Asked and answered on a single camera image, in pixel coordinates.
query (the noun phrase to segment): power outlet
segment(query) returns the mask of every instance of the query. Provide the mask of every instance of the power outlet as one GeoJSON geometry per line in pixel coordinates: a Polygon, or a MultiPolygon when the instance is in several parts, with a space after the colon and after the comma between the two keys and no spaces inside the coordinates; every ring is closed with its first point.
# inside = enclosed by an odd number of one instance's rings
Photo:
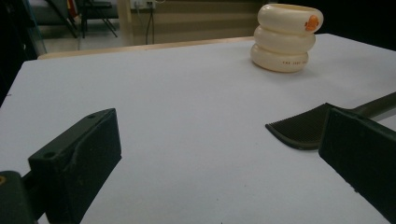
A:
{"type": "Polygon", "coordinates": [[[130,0],[131,9],[150,9],[150,4],[152,8],[155,8],[155,0],[130,0]]]}

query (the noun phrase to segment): white table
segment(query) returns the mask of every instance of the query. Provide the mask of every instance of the white table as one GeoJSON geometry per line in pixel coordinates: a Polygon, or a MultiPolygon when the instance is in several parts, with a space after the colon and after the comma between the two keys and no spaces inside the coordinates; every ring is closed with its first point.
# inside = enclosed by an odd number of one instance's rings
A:
{"type": "Polygon", "coordinates": [[[25,175],[30,155],[114,107],[122,160],[82,223],[388,223],[317,150],[286,147],[264,124],[395,91],[396,52],[318,35],[303,71],[278,74],[252,63],[252,45],[27,62],[0,109],[0,170],[25,175]]]}

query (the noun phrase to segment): stacked rings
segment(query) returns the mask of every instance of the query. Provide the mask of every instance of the stacked rings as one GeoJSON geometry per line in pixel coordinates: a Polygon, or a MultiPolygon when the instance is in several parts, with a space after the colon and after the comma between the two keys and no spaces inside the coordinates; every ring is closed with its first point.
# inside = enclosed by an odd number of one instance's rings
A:
{"type": "Polygon", "coordinates": [[[258,20],[256,44],[250,51],[253,62],[277,72],[301,70],[315,45],[314,32],[323,23],[322,13],[312,7],[268,4],[260,9],[258,20]]]}

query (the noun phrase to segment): screw hole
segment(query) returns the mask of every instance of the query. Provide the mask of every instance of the screw hole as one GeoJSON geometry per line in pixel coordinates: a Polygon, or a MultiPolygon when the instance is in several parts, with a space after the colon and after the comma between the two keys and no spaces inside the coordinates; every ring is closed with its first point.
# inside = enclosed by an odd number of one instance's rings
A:
{"type": "Polygon", "coordinates": [[[44,158],[46,159],[50,159],[54,156],[55,156],[55,152],[47,152],[46,154],[44,154],[44,158]]]}
{"type": "Polygon", "coordinates": [[[0,185],[3,185],[4,183],[6,183],[6,177],[3,175],[0,175],[0,185]]]}

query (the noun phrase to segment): orange logo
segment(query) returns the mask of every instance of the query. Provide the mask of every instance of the orange logo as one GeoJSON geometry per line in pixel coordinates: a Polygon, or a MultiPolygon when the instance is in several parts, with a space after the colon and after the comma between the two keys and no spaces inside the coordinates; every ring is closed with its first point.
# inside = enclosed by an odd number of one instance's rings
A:
{"type": "Polygon", "coordinates": [[[305,23],[305,30],[306,31],[314,31],[317,29],[319,25],[319,19],[317,16],[312,15],[309,17],[308,22],[305,23]]]}

